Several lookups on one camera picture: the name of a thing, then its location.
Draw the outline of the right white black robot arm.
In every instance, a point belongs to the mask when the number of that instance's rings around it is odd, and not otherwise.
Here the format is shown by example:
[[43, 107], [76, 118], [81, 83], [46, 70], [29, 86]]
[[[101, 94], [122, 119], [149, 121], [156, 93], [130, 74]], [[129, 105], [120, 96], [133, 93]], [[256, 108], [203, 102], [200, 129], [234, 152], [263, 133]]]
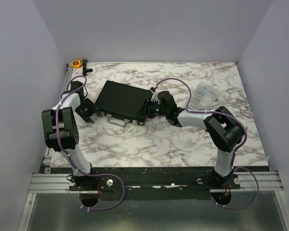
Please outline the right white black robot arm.
[[230, 111], [220, 106], [215, 111], [192, 111], [177, 106], [169, 91], [157, 94], [158, 99], [146, 99], [145, 116], [154, 118], [161, 116], [175, 127], [195, 127], [205, 129], [217, 147], [217, 160], [212, 184], [216, 188], [224, 188], [233, 173], [236, 151], [246, 142], [247, 131], [244, 125]]

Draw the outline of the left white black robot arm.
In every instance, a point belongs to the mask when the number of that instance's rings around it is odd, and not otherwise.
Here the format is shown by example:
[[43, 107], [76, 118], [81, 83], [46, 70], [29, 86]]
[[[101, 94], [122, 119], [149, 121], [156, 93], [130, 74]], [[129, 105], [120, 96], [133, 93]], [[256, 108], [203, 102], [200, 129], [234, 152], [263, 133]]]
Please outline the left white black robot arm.
[[80, 183], [86, 190], [97, 185], [96, 176], [90, 174], [91, 164], [79, 147], [79, 131], [74, 114], [86, 123], [92, 123], [91, 117], [97, 108], [85, 96], [85, 84], [71, 81], [63, 92], [61, 100], [52, 109], [41, 113], [46, 146], [62, 155], [70, 164], [73, 175], [81, 177]]

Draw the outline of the black poker set case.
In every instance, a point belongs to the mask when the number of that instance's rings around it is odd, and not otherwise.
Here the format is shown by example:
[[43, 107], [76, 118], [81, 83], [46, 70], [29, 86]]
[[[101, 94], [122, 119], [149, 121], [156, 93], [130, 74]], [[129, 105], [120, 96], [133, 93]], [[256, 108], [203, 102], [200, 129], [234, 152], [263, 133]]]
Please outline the black poker set case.
[[120, 120], [136, 121], [139, 125], [146, 122], [145, 102], [152, 97], [150, 90], [106, 81], [95, 101], [99, 112]]

